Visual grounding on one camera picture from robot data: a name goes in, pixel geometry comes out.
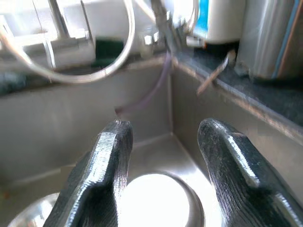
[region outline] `stainless steel sink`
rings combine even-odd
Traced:
[[[0,99],[0,227],[35,200],[60,191],[74,163],[116,118],[114,108],[142,97],[157,80],[162,63],[161,56],[155,57],[131,63],[101,82]],[[196,141],[199,123],[213,117],[245,133],[303,201],[303,181],[298,181],[303,147],[216,87],[197,98],[201,80],[203,75],[175,67],[146,108],[123,116],[134,128],[129,182],[146,174],[169,175],[196,195],[202,226],[219,226],[217,200]]]

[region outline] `blue label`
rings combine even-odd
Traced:
[[[209,0],[200,0],[200,11],[196,27],[208,31],[208,3]]]

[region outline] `sink basin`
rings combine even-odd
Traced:
[[[34,201],[59,192],[97,134],[116,118],[114,108],[142,97],[161,71],[163,57],[130,63],[101,82],[26,91],[0,99],[0,227]],[[122,118],[131,121],[134,148],[128,182],[164,174],[191,192],[195,208],[185,226],[220,226],[221,215],[196,141],[208,117],[243,132],[303,201],[303,147],[216,87],[196,96],[203,75],[175,67],[150,103]]]

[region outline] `dark countertop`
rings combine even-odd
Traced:
[[[178,54],[177,58],[205,78],[222,63],[224,56],[196,50],[193,57]],[[242,105],[244,101],[248,111],[303,145],[303,80],[252,82],[228,66],[214,84],[232,94],[236,103]]]

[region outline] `green object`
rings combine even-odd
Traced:
[[[106,67],[113,63],[124,48],[122,40],[113,38],[96,38],[96,60],[92,67]]]

